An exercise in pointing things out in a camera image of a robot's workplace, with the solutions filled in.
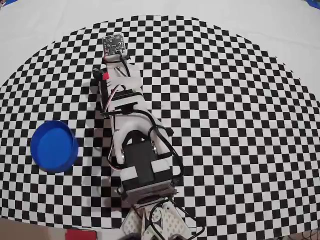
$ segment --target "black cable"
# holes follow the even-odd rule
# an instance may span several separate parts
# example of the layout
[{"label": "black cable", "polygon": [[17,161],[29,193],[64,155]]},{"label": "black cable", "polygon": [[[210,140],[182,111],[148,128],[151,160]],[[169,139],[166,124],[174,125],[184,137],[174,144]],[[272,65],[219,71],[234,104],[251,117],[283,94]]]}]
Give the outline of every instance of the black cable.
[{"label": "black cable", "polygon": [[122,62],[123,66],[124,66],[124,68],[125,68],[125,70],[126,70],[127,76],[128,76],[128,77],[131,77],[130,71],[129,71],[129,68],[128,68],[128,66],[127,66],[126,61],[122,58],[122,54],[121,54],[120,52],[119,52],[118,54],[119,54],[119,56],[120,56],[120,61]]},{"label": "black cable", "polygon": [[152,127],[150,127],[149,131],[148,131],[148,138],[150,139],[150,135],[151,135],[151,132],[154,128],[161,128],[161,129],[164,129],[165,131],[167,131],[167,129],[162,126],[162,125],[159,125],[159,124],[156,124],[155,126],[152,125]]},{"label": "black cable", "polygon": [[[152,221],[152,216],[154,214],[154,211],[156,210],[156,208],[159,208],[161,207],[164,203],[166,202],[172,202],[173,206],[177,208],[176,206],[176,203],[171,199],[171,198],[168,198],[168,199],[165,199],[165,200],[161,200],[159,201],[156,205],[154,205],[154,207],[151,209],[150,213],[149,213],[149,223],[150,223],[150,226],[152,227],[152,229],[155,231],[155,233],[161,238],[161,240],[166,240],[164,238],[164,236],[162,236],[162,234],[156,229],[155,225],[154,225],[154,222]],[[179,207],[178,206],[178,209],[180,209],[182,212],[184,212],[186,214],[187,217],[190,217],[192,218],[196,223],[198,224],[201,224],[201,227],[202,229],[196,233],[195,235],[192,235],[191,237],[189,237],[187,240],[192,240],[196,237],[198,237],[200,234],[202,234],[204,231],[205,231],[205,226],[200,223],[195,217],[191,216],[186,210],[184,210],[182,207]]]},{"label": "black cable", "polygon": [[102,115],[104,116],[114,116],[117,114],[124,114],[124,115],[128,115],[128,114],[132,114],[132,113],[137,113],[137,114],[143,114],[145,116],[147,116],[152,124],[152,129],[154,130],[156,135],[161,139],[161,141],[165,144],[165,146],[169,149],[169,151],[171,152],[171,154],[173,155],[173,157],[177,160],[178,164],[179,164],[179,168],[180,168],[180,173],[178,175],[173,175],[172,179],[178,179],[181,178],[184,175],[184,165],[182,160],[180,159],[180,156],[178,155],[178,153],[176,152],[176,150],[173,148],[173,146],[170,144],[170,142],[168,142],[168,140],[161,134],[161,132],[159,131],[159,127],[156,124],[156,121],[154,120],[154,118],[152,117],[151,113],[147,112],[147,111],[143,111],[140,109],[132,109],[129,112],[124,112],[122,110],[118,110],[118,111],[111,111],[111,112],[103,112]]},{"label": "black cable", "polygon": [[120,68],[117,66],[114,68],[115,70],[117,70],[122,76],[126,77],[127,75],[124,74],[123,71],[120,70]]},{"label": "black cable", "polygon": [[156,121],[154,120],[154,118],[152,117],[151,113],[147,112],[147,111],[143,111],[140,109],[133,109],[132,113],[137,113],[137,114],[143,114],[145,116],[147,116],[150,120],[150,122],[152,123],[152,127],[151,129],[155,131],[156,135],[161,139],[161,141],[164,143],[164,145],[169,149],[169,151],[172,153],[173,157],[178,161],[179,164],[179,168],[180,168],[180,173],[178,175],[174,175],[172,176],[172,178],[181,178],[184,175],[184,165],[182,160],[180,159],[180,156],[178,155],[178,153],[176,152],[176,150],[174,149],[174,147],[170,144],[170,142],[168,142],[168,140],[161,134],[161,132],[159,131],[159,127],[156,124]]}]

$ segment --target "red object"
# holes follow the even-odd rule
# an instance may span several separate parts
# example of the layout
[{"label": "red object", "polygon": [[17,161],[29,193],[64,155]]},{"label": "red object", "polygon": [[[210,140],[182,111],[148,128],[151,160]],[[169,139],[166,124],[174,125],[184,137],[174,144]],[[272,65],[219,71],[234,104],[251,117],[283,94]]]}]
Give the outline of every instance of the red object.
[{"label": "red object", "polygon": [[102,79],[103,80],[108,80],[109,79],[109,73],[108,72],[105,72],[102,76]]},{"label": "red object", "polygon": [[65,240],[96,240],[97,233],[91,230],[68,229]]}]

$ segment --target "wire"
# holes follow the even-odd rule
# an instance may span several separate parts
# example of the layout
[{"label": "wire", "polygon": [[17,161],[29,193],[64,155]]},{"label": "wire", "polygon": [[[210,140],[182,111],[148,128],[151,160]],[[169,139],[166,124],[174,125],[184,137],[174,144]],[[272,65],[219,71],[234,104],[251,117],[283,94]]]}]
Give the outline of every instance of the wire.
[{"label": "wire", "polygon": [[121,70],[120,68],[117,66],[114,68],[114,70],[117,70],[122,76],[126,77],[127,75],[125,75]]},{"label": "wire", "polygon": [[116,91],[117,91],[117,89],[118,89],[119,87],[121,87],[120,84],[118,84],[117,86],[115,86],[115,88],[112,90],[112,92],[111,92],[111,94],[110,94],[110,97],[108,98],[108,101],[106,102],[106,105],[105,105],[105,108],[104,108],[104,111],[105,111],[105,112],[107,111],[107,109],[108,109],[108,107],[109,107],[109,105],[110,105],[110,103],[111,103],[111,100],[112,100],[112,98],[114,97],[114,95],[116,94]]},{"label": "wire", "polygon": [[156,121],[152,117],[151,113],[149,113],[147,111],[140,110],[140,109],[132,109],[130,112],[124,112],[123,110],[118,110],[118,111],[111,111],[111,112],[103,112],[102,114],[104,116],[115,116],[117,114],[128,115],[128,114],[132,114],[132,113],[143,114],[143,115],[145,115],[145,116],[147,116],[149,118],[149,120],[150,120],[150,122],[152,124],[152,127],[150,128],[151,131],[152,130],[155,131],[156,135],[161,139],[161,141],[169,149],[169,151],[171,152],[173,157],[178,161],[179,168],[180,168],[180,173],[178,175],[173,175],[172,179],[181,178],[184,175],[184,164],[183,164],[182,160],[180,159],[180,156],[178,155],[176,150],[170,144],[170,142],[168,142],[168,140],[159,131],[159,127],[157,126]]},{"label": "wire", "polygon": [[[304,236],[304,233],[302,232],[301,233],[301,235],[302,235],[302,240],[311,240],[311,237],[313,236],[313,235],[316,235],[317,234],[317,238],[316,239],[319,239],[318,237],[319,237],[319,230],[320,230],[320,228],[316,228],[316,229],[314,229],[316,232],[315,233],[313,233],[312,234],[312,231],[313,230],[310,230],[310,235],[308,236],[308,237],[305,237]],[[295,240],[295,239],[293,239],[292,237],[291,237],[291,235],[288,235],[288,238],[290,239],[290,240]]]},{"label": "wire", "polygon": [[166,240],[164,238],[164,236],[162,236],[162,234],[156,229],[155,225],[154,225],[154,222],[152,221],[152,216],[154,214],[154,211],[156,210],[156,208],[159,208],[161,207],[164,203],[166,202],[172,202],[173,206],[175,208],[178,208],[180,209],[182,212],[184,212],[186,214],[187,217],[190,217],[192,218],[196,223],[200,224],[202,229],[196,233],[195,235],[192,235],[191,237],[189,237],[187,240],[192,240],[196,237],[198,237],[200,234],[202,234],[204,231],[205,231],[205,226],[199,222],[195,217],[191,216],[186,210],[184,210],[182,207],[177,207],[176,206],[176,203],[171,199],[171,198],[168,198],[168,199],[165,199],[165,200],[161,200],[159,201],[156,205],[153,206],[153,208],[151,209],[150,213],[149,213],[149,223],[150,223],[150,226],[152,227],[152,229],[155,231],[155,233],[161,238],[161,240]]},{"label": "wire", "polygon": [[125,70],[126,70],[127,76],[128,76],[128,77],[131,77],[129,68],[128,68],[127,64],[126,64],[126,61],[122,58],[122,56],[120,57],[120,61],[122,62],[123,66],[124,66],[124,68],[125,68]]},{"label": "wire", "polygon": [[143,114],[145,116],[147,116],[149,118],[149,120],[152,123],[152,127],[149,129],[150,133],[152,132],[152,130],[155,131],[156,135],[161,139],[161,141],[165,144],[165,146],[169,149],[169,151],[172,153],[173,157],[178,161],[179,164],[179,168],[180,168],[180,173],[178,175],[174,175],[172,176],[172,178],[180,178],[184,175],[184,165],[182,160],[180,159],[180,156],[178,155],[178,153],[176,152],[176,150],[173,148],[173,146],[170,144],[170,142],[168,142],[168,140],[161,134],[161,132],[159,131],[159,127],[158,124],[156,124],[156,121],[154,120],[154,118],[152,117],[151,113],[147,112],[147,111],[143,111],[140,109],[133,109],[132,113],[138,113],[138,114]]}]

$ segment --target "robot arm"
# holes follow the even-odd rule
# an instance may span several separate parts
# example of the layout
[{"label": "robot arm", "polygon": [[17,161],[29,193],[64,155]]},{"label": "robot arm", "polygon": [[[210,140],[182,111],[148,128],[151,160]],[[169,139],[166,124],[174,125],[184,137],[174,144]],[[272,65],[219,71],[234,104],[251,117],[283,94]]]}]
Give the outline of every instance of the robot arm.
[{"label": "robot arm", "polygon": [[181,162],[180,174],[173,175],[167,160],[172,155],[179,158],[169,142],[173,131],[148,111],[139,69],[127,64],[121,37],[111,37],[103,41],[108,49],[103,58],[106,71],[94,69],[93,75],[99,84],[102,114],[111,120],[116,156],[111,166],[120,170],[118,192],[139,208],[172,196],[176,192],[173,180],[182,176],[183,165]]}]

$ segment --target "circuit board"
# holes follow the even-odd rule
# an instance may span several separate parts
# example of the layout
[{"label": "circuit board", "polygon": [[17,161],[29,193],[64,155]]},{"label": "circuit board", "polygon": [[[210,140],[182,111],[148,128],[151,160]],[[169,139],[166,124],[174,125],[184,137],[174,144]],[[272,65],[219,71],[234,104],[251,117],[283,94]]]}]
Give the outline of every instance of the circuit board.
[{"label": "circuit board", "polygon": [[123,54],[126,50],[124,36],[122,34],[110,35],[102,38],[103,54],[105,57]]}]

